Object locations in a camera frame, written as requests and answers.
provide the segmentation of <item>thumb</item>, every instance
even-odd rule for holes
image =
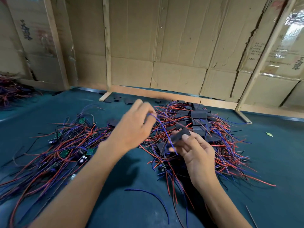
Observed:
[[[197,150],[202,148],[199,142],[193,136],[183,134],[181,138],[192,150]]]

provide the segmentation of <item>clear packing tape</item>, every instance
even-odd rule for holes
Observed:
[[[284,0],[273,0],[258,30],[250,38],[239,71],[252,73],[279,16]],[[304,0],[297,0],[287,17],[261,75],[289,80],[304,79]]]

